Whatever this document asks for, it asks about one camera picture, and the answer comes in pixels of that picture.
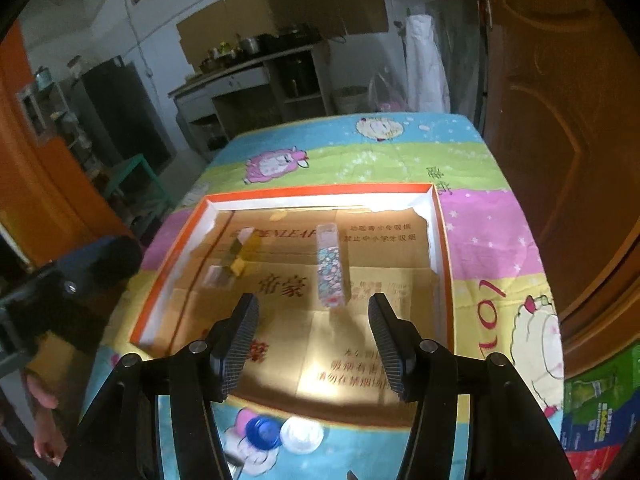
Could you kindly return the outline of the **person's left hand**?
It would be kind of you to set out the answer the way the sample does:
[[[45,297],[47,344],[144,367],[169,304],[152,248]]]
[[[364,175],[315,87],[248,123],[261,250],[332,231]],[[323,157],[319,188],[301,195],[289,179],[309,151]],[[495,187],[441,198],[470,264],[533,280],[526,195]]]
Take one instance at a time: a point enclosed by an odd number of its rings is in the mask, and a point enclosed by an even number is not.
[[[46,383],[32,370],[25,370],[24,377],[29,394],[34,402],[34,450],[47,463],[58,466],[66,452],[66,441],[56,426],[53,411],[58,407],[58,398]]]

